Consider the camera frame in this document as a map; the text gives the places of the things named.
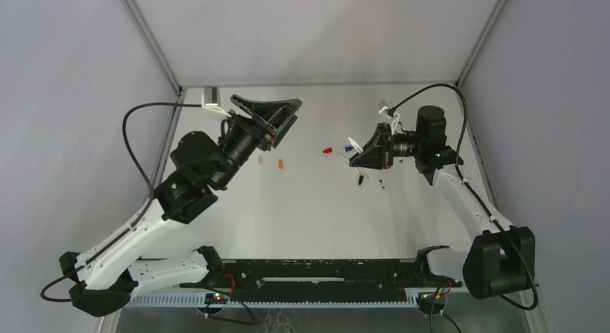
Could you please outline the white marker orange tip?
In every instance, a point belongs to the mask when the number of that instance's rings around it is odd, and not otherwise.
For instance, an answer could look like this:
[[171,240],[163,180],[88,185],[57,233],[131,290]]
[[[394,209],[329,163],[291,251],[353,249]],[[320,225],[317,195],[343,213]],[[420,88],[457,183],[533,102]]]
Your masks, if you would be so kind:
[[363,148],[353,139],[351,138],[349,135],[347,135],[347,140],[350,143],[350,146],[356,151],[356,152],[362,152]]

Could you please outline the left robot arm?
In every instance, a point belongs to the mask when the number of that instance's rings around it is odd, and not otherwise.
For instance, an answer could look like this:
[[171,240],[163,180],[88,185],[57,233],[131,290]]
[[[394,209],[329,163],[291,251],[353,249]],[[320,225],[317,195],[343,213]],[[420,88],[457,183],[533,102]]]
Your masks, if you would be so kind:
[[297,120],[301,100],[253,101],[231,97],[233,109],[202,101],[199,107],[221,123],[217,140],[193,131],[183,136],[170,158],[175,170],[149,186],[148,200],[120,228],[87,252],[67,252],[60,259],[71,279],[68,302],[95,317],[122,309],[133,298],[170,286],[214,286],[224,277],[224,263],[210,246],[161,260],[143,255],[167,234],[186,228],[217,202],[255,150],[276,148]]

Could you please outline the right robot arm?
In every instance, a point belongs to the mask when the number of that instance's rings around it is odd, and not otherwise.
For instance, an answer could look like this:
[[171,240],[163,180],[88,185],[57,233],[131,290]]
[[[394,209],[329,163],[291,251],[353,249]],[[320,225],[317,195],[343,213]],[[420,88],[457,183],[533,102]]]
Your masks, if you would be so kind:
[[388,107],[380,113],[388,120],[377,124],[364,145],[348,140],[354,149],[349,166],[385,171],[397,158],[413,158],[417,171],[448,202],[471,239],[467,252],[449,246],[423,250],[425,272],[461,282],[476,299],[534,291],[535,236],[476,192],[462,158],[447,144],[444,110],[419,108],[415,130],[405,132],[397,131],[399,117]]

